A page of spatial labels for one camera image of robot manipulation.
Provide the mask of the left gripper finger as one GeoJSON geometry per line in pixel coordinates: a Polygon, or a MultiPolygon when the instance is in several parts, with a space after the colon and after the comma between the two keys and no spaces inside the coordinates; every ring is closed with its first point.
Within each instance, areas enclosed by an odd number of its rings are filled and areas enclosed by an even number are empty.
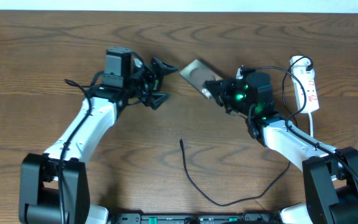
{"type": "Polygon", "coordinates": [[[151,99],[149,101],[149,106],[153,110],[156,110],[169,98],[170,98],[170,94],[168,93],[152,93],[151,99]]]}
{"type": "Polygon", "coordinates": [[[178,71],[178,67],[167,64],[156,57],[151,59],[153,70],[159,75],[169,75],[178,71]]]}

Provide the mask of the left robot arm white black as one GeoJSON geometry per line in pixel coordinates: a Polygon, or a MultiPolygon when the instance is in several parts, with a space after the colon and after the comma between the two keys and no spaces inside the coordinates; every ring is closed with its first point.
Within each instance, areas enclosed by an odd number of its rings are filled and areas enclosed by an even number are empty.
{"type": "Polygon", "coordinates": [[[90,202],[86,167],[105,132],[130,99],[156,110],[169,98],[160,91],[165,76],[178,71],[157,58],[145,63],[125,47],[106,50],[104,70],[89,85],[65,80],[84,94],[81,109],[66,131],[42,154],[21,164],[21,223],[110,223],[109,210],[90,202]]]}

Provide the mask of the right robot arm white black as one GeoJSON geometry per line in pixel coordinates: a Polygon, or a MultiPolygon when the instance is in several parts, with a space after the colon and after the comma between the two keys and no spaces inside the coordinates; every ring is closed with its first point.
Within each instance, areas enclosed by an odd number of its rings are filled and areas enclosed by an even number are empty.
{"type": "Polygon", "coordinates": [[[246,115],[252,138],[302,171],[306,201],[280,210],[282,223],[358,223],[358,150],[324,144],[282,116],[274,108],[266,73],[206,81],[204,86],[228,113],[246,115]]]}

